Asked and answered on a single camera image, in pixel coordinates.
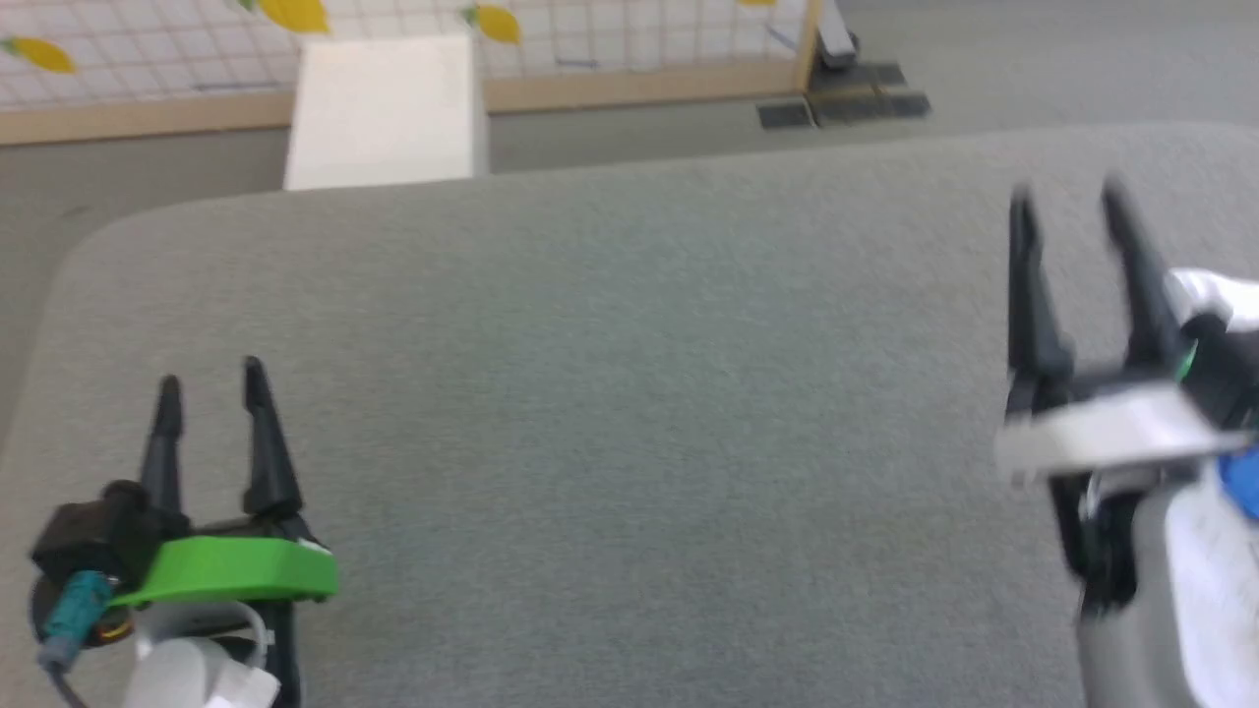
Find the gray tablecloth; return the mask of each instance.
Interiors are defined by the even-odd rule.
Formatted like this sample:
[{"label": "gray tablecloth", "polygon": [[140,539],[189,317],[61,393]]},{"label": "gray tablecloth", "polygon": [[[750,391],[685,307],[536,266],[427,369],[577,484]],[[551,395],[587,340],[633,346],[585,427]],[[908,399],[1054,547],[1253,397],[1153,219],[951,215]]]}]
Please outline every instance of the gray tablecloth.
[{"label": "gray tablecloth", "polygon": [[[1063,319],[1122,349],[1103,175],[1167,260],[1259,275],[1259,140],[1107,127],[272,194],[120,222],[54,287],[3,467],[6,705],[24,554],[135,474],[183,377],[185,499],[237,513],[269,367],[342,593],[310,705],[1065,707],[1046,498],[990,462],[1006,204],[1031,179]],[[115,704],[127,649],[73,674]]]}]

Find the green bracket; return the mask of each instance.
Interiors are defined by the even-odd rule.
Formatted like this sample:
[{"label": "green bracket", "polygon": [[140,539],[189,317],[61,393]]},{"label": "green bracket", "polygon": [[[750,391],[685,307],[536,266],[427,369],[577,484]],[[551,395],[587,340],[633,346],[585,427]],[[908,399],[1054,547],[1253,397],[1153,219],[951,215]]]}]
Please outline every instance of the green bracket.
[{"label": "green bracket", "polygon": [[282,538],[194,535],[164,543],[144,587],[110,605],[322,600],[336,590],[336,558],[326,551]]}]

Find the yellow lemon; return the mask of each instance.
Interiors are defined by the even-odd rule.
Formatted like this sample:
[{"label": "yellow lemon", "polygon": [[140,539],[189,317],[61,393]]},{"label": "yellow lemon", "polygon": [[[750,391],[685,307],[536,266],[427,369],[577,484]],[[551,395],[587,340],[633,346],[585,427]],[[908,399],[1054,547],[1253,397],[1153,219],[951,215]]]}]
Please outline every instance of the yellow lemon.
[{"label": "yellow lemon", "polygon": [[302,34],[327,34],[327,10],[320,0],[258,0],[271,21]]},{"label": "yellow lemon", "polygon": [[59,74],[74,73],[74,59],[71,59],[64,49],[52,42],[34,37],[11,37],[0,45],[4,47],[5,52],[21,57],[42,69]]},{"label": "yellow lemon", "polygon": [[481,31],[495,42],[504,44],[520,44],[520,23],[511,10],[497,5],[477,5],[476,24],[481,25]]}]

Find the floor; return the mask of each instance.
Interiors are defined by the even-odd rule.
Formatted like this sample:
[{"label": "floor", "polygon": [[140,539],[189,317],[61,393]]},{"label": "floor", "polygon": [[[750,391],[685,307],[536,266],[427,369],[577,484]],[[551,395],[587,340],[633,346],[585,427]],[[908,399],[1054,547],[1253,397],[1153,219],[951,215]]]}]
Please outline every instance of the floor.
[{"label": "floor", "polygon": [[[497,173],[1151,120],[1259,123],[1251,0],[845,0],[869,60],[898,60],[934,112],[760,128],[754,102],[492,121]],[[130,213],[278,189],[285,131],[0,151],[0,431],[64,254]]]}]

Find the black cable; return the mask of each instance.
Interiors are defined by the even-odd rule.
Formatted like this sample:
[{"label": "black cable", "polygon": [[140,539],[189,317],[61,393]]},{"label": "black cable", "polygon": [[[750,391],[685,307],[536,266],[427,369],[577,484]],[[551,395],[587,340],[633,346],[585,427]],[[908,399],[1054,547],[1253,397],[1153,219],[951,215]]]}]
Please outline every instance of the black cable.
[{"label": "black cable", "polygon": [[48,680],[53,682],[53,688],[57,689],[57,693],[60,694],[62,700],[64,700],[67,705],[71,708],[87,708],[87,703],[83,703],[83,699],[74,693],[74,689],[71,688],[71,684],[65,680],[64,673],[57,669],[49,670]]}]

